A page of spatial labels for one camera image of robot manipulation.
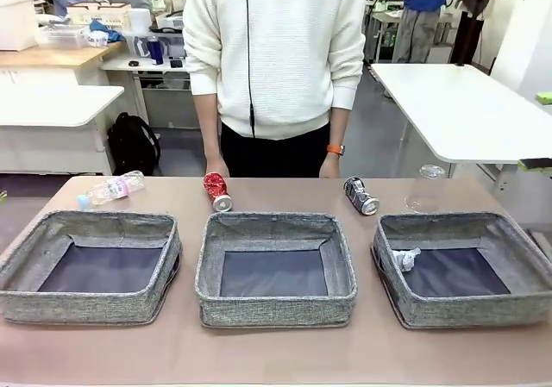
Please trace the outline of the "person's left hand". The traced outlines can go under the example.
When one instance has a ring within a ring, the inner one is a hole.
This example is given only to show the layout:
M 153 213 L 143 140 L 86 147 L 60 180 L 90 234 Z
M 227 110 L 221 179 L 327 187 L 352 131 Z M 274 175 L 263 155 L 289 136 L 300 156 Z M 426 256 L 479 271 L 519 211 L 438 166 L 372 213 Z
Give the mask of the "person's left hand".
M 328 153 L 321 165 L 319 171 L 320 178 L 340 178 L 340 158 L 339 154 Z

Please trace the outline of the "person's right hand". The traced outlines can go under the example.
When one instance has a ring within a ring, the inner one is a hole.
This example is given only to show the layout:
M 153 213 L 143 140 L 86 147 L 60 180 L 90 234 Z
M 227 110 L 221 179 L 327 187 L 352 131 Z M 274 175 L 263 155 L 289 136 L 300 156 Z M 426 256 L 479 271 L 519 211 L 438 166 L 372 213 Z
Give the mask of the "person's right hand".
M 217 173 L 224 178 L 229 177 L 229 169 L 220 153 L 210 153 L 205 155 L 206 169 L 205 174 Z

